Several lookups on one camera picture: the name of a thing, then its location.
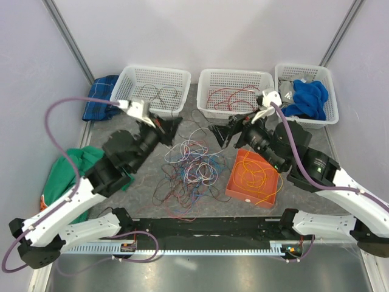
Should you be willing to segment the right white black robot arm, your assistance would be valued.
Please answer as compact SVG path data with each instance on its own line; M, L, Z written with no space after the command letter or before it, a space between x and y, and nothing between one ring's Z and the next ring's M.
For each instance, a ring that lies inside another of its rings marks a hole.
M248 145L278 173L286 173L295 187L324 197L349 213L315 215L288 208L278 224L283 238L346 240L369 254L388 257L388 203L370 194L333 158L311 148L312 135L301 125L285 121L269 130L265 118L238 114L230 116L225 125L208 129L221 148L238 135L235 148Z

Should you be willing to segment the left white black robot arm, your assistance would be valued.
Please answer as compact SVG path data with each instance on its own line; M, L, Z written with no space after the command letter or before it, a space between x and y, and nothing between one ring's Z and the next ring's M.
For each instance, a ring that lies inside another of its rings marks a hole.
M73 221L127 185L130 175L159 144L172 145L182 118L154 116L151 120L153 126L139 122L135 136L127 130L112 133L103 145L103 157L60 199L32 218L16 218L9 223L26 266L43 268L74 246L114 236L127 239L133 234L133 220L124 208L82 223Z

